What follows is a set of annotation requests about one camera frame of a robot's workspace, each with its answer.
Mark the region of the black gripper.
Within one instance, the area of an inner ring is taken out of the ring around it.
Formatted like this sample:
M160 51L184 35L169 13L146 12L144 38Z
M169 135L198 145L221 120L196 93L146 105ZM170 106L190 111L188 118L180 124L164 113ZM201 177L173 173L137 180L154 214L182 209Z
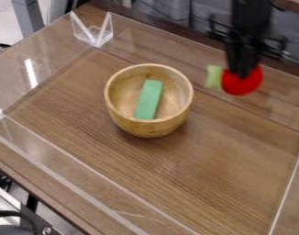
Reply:
M285 57L288 39L281 36L270 25L257 37L229 34L230 17L210 14L206 18L206 34L210 39L226 42L226 64L229 71L238 77L246 77L257 66L261 55L280 60Z

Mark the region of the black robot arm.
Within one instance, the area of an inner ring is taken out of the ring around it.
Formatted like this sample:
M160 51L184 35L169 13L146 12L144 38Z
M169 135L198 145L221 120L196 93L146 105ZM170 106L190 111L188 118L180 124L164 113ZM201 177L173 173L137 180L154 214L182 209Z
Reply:
M230 0L230 13L208 16L208 37L225 44L228 71L245 79L261 56L280 59L288 39L276 31L273 0Z

